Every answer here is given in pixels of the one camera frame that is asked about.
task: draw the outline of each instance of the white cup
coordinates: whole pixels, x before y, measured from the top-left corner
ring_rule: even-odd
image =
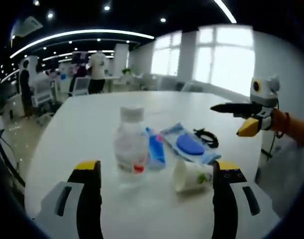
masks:
[[[213,167],[178,160],[174,169],[174,185],[177,192],[212,186]]]

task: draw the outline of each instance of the bottle cap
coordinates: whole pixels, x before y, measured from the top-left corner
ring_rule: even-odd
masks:
[[[144,108],[121,107],[120,113],[122,122],[135,123],[144,119]]]

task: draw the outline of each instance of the window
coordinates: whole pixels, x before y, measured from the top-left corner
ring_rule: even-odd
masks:
[[[195,80],[249,96],[254,66],[253,35],[249,27],[200,28]]]
[[[182,32],[156,39],[152,59],[152,74],[177,76]]]

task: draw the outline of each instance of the white table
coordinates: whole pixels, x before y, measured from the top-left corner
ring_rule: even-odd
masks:
[[[31,217],[41,200],[60,181],[66,181],[76,164],[99,159],[102,176],[101,229],[104,238],[211,238],[213,191],[181,197],[175,194],[172,171],[176,158],[165,147],[167,168],[148,172],[143,186],[123,188],[113,154],[113,136],[119,125],[119,108],[145,107],[145,124],[155,130],[181,122],[187,129],[203,128],[219,140],[218,152],[237,163],[248,181],[258,167],[261,134],[238,137],[243,119],[211,111],[227,100],[202,93],[127,92],[69,98],[55,114],[35,151],[27,176],[25,208]]]

